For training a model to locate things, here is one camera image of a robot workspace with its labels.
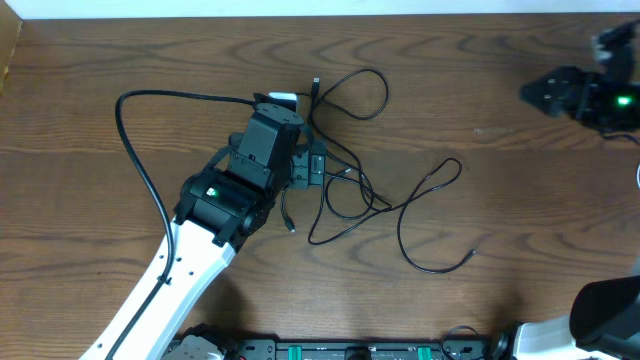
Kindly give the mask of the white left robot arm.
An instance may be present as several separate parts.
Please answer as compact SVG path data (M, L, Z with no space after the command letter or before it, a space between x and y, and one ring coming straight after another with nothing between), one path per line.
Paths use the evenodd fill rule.
M305 127L295 107L257 104L243 133L184 183L154 259L86 359L158 359L212 281L262 227L280 192L294 181Z

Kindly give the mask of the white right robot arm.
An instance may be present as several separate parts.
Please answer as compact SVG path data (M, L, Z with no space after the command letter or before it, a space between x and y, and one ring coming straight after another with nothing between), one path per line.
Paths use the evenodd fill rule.
M639 85L628 75L558 67L521 88L522 99L550 117L567 114L606 140L639 129ZM491 359L637 359L639 277L591 282L567 316L522 323L502 333Z

